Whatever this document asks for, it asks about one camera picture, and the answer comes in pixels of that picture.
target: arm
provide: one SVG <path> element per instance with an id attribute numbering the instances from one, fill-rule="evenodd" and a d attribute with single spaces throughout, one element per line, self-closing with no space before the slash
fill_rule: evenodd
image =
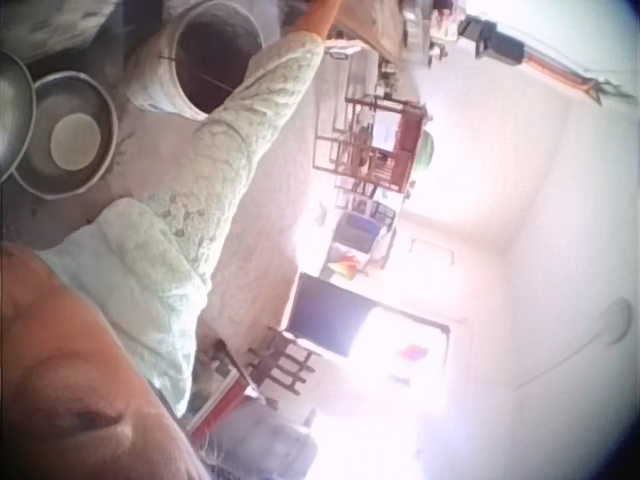
<path id="1" fill-rule="evenodd" d="M 313 2 L 309 7 L 309 11 L 303 17 L 300 17 L 291 32 L 315 33 L 323 40 L 326 40 L 341 5 L 342 0 Z"/>
<path id="2" fill-rule="evenodd" d="M 194 134 L 177 175 L 145 203 L 173 233 L 205 285 L 259 159 L 313 79 L 339 0 L 316 0 L 298 28 L 260 52 L 244 83 Z"/>

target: floor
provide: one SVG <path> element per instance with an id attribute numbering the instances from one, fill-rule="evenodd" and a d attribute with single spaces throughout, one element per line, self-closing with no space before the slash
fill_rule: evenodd
<path id="1" fill-rule="evenodd" d="M 259 19 L 266 43 L 277 38 L 276 0 L 238 3 Z M 125 48 L 117 14 L 114 25 L 101 32 L 89 58 L 74 58 L 65 65 L 92 75 L 114 98 L 120 128 L 109 171 L 86 193 L 56 201 L 41 200 L 8 179 L 2 188 L 3 239 L 33 249 L 52 247 L 94 220 L 114 199 L 153 192 L 171 177 L 175 160 L 189 147 L 196 122 L 142 111 L 120 90 Z M 370 59 L 363 58 L 355 62 L 358 71 Z M 349 68 L 350 62 L 325 59 L 315 84 L 263 157 L 233 221 L 201 324 L 212 327 L 238 353 L 259 340 L 266 325 L 280 323 L 298 273 L 296 238 L 313 216 L 307 215 L 308 206 L 317 205 L 314 182 L 326 182 L 311 168 L 316 122 L 320 111 L 335 111 L 344 97 L 341 85 Z"/>

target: red cloth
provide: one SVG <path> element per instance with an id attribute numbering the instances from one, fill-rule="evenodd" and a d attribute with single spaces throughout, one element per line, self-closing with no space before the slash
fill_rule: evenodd
<path id="1" fill-rule="evenodd" d="M 238 378 L 220 401 L 216 403 L 215 407 L 211 409 L 204 420 L 202 420 L 200 425 L 191 433 L 192 440 L 201 439 L 213 430 L 233 409 L 242 403 L 246 390 L 247 385 L 241 378 Z"/>
<path id="2" fill-rule="evenodd" d="M 429 353 L 429 349 L 419 345 L 410 345 L 400 352 L 400 357 L 410 362 L 419 362 Z"/>

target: metal bowl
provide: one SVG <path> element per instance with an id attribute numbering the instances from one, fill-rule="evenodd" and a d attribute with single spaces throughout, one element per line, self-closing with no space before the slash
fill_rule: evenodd
<path id="1" fill-rule="evenodd" d="M 80 72 L 59 72 L 35 83 L 38 115 L 24 158 L 14 171 L 24 188 L 55 199 L 86 191 L 104 174 L 115 150 L 118 118 L 107 92 Z M 74 113 L 91 117 L 100 130 L 98 150 L 89 164 L 76 171 L 58 166 L 51 155 L 56 125 Z"/>
<path id="2" fill-rule="evenodd" d="M 24 154 L 36 118 L 36 95 L 25 66 L 0 51 L 0 182 Z"/>

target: white bucket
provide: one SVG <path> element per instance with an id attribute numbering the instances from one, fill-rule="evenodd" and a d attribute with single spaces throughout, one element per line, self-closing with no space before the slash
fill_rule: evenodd
<path id="1" fill-rule="evenodd" d="M 185 30 L 196 23 L 207 24 L 212 30 L 225 30 L 226 33 L 233 29 L 231 35 L 237 33 L 238 42 L 242 38 L 247 45 L 246 48 L 242 47 L 246 50 L 247 65 L 250 58 L 264 45 L 258 25 L 242 7 L 225 0 L 205 1 L 195 5 L 171 19 L 132 56 L 126 73 L 127 96 L 139 108 L 151 112 L 177 113 L 197 121 L 209 116 L 210 111 L 203 111 L 187 97 L 177 71 L 178 43 Z M 216 48 L 228 49 L 228 45 L 216 44 L 208 48 L 211 49 L 209 51 Z M 205 73 L 206 76 L 200 76 L 212 77 L 210 71 Z M 239 86 L 239 82 L 234 83 L 238 84 L 228 87 L 235 89 Z"/>

